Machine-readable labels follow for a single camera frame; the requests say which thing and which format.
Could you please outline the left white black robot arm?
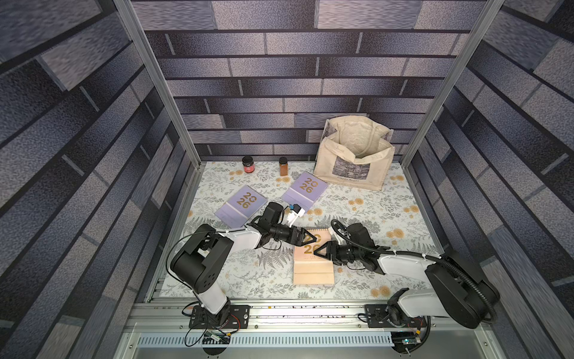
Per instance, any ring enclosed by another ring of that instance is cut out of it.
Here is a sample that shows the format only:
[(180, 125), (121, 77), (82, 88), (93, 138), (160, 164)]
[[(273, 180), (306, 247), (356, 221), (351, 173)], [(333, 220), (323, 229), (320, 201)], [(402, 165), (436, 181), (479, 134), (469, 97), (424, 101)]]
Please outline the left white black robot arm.
[(230, 254), (255, 250), (270, 240), (304, 247), (317, 242), (317, 237), (294, 222), (305, 213), (298, 204), (282, 206), (270, 202), (262, 215), (240, 229), (217, 230), (201, 225), (173, 256), (167, 273), (185, 284), (206, 312), (206, 321), (223, 326), (230, 317), (230, 299), (217, 284), (218, 276)]

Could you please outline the peach 2026 desk calendar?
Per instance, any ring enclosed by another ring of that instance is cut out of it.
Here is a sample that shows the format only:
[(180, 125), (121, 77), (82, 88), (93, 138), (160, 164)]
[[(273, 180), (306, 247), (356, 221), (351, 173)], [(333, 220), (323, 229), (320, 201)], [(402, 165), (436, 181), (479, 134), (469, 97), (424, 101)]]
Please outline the peach 2026 desk calendar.
[(309, 232), (317, 242), (294, 247), (294, 285), (333, 285), (334, 265), (330, 260), (315, 256), (313, 251), (331, 240), (328, 229), (315, 229)]

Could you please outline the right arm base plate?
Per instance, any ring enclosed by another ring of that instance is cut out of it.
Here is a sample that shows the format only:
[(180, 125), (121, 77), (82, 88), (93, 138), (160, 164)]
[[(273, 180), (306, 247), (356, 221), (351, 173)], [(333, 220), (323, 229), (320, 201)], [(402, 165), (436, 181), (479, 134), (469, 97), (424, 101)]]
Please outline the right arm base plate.
[(387, 305), (365, 305), (364, 312), (357, 318), (366, 323), (369, 328), (427, 328), (424, 317), (407, 317), (399, 309), (387, 309)]

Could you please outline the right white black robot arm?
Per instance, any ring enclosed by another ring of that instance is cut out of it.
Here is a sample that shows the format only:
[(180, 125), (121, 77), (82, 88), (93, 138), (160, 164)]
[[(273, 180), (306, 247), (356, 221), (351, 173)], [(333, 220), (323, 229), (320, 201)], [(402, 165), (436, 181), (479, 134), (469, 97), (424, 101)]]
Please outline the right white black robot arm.
[(360, 223), (345, 226), (331, 222), (333, 239), (313, 250), (313, 254), (337, 266), (360, 262), (363, 269), (380, 275), (398, 275), (423, 281), (424, 290), (402, 288), (388, 299), (383, 318), (396, 327), (416, 319), (445, 317), (475, 329), (481, 323), (494, 323), (499, 291), (484, 272), (456, 251), (441, 255), (396, 251), (375, 245), (367, 228)]

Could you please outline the purple calendar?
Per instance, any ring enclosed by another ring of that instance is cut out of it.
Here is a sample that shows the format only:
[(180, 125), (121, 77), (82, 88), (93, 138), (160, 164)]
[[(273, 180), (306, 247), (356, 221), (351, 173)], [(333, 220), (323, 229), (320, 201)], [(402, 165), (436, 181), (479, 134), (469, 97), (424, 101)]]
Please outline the purple calendar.
[(215, 212), (215, 216), (229, 228), (239, 228), (248, 223), (267, 202), (263, 194), (244, 185)]
[(328, 184), (309, 172), (303, 172), (281, 196), (289, 205), (299, 205), (308, 212), (323, 195)]

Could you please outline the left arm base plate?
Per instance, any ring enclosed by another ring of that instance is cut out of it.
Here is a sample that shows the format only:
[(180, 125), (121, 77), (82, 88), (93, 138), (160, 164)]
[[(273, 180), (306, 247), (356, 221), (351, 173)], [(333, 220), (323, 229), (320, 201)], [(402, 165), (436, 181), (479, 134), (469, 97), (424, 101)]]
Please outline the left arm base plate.
[(248, 327), (250, 310), (249, 305), (226, 305), (219, 314), (212, 314), (206, 308), (195, 305), (185, 308), (183, 313), (189, 318), (190, 329), (241, 330)]

